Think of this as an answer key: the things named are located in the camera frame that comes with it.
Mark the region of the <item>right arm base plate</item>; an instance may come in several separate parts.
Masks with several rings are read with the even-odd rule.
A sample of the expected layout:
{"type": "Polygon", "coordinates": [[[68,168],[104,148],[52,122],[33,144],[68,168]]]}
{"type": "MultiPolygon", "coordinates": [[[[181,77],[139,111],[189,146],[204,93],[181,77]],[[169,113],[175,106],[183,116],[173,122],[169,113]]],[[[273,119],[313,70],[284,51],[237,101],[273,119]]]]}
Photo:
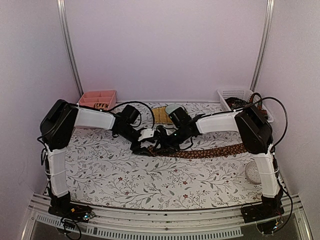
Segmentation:
{"type": "Polygon", "coordinates": [[[265,220],[285,213],[282,202],[274,199],[259,204],[244,204],[240,212],[245,223],[265,220]]]}

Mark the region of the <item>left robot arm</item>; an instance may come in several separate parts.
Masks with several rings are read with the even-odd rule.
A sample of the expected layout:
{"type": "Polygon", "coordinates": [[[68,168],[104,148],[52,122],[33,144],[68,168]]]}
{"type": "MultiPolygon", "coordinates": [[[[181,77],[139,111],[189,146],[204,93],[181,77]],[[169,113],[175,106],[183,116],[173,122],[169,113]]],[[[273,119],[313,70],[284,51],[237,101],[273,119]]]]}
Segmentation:
{"type": "Polygon", "coordinates": [[[149,156],[151,152],[141,146],[147,138],[144,129],[136,130],[133,123],[141,114],[128,104],[118,113],[96,109],[59,99],[46,114],[40,124],[40,136],[37,141],[44,148],[43,164],[49,180],[51,206],[63,217],[74,213],[71,194],[66,184],[65,154],[75,128],[93,128],[110,130],[131,142],[130,149],[135,155],[149,156]]]}

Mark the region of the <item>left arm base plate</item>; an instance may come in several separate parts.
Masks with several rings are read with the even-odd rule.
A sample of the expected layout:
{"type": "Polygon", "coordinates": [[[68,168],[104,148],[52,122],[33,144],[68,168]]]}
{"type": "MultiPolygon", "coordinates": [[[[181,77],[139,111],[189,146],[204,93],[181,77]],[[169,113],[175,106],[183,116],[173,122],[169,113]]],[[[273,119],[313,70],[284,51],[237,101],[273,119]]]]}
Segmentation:
{"type": "Polygon", "coordinates": [[[48,213],[64,219],[73,220],[77,223],[87,223],[90,219],[96,216],[90,206],[73,203],[69,203],[65,206],[50,206],[48,213]]]}

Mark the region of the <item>brown floral tie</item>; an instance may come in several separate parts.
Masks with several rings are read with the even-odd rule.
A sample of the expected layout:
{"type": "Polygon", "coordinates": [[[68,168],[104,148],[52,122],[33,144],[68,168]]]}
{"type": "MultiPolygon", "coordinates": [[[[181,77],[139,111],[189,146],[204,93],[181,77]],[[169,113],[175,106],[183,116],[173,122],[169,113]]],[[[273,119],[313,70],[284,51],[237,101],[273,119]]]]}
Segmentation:
{"type": "Polygon", "coordinates": [[[246,153],[248,150],[242,143],[216,147],[212,149],[202,150],[180,150],[174,153],[156,153],[153,150],[153,146],[149,146],[147,149],[154,155],[159,157],[170,157],[170,158],[182,158],[182,159],[209,159],[218,157],[227,157],[231,155],[237,155],[246,153]]]}

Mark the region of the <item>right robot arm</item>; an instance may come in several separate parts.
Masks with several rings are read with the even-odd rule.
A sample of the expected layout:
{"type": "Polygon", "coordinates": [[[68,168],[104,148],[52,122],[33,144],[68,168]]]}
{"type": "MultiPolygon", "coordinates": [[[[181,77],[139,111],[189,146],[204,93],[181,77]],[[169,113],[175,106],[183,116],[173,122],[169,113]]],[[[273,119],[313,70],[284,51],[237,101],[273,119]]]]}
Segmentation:
{"type": "Polygon", "coordinates": [[[167,134],[163,126],[158,126],[156,145],[152,152],[170,155],[181,151],[180,145],[188,138],[213,132],[238,132],[245,150],[252,154],[257,165],[262,184],[261,203],[242,209],[247,216],[250,212],[269,218],[273,214],[283,214],[281,198],[286,193],[279,180],[279,167],[275,158],[276,144],[273,129],[256,103],[250,103],[233,111],[199,114],[190,117],[182,107],[166,107],[168,117],[176,126],[176,131],[167,134]]]}

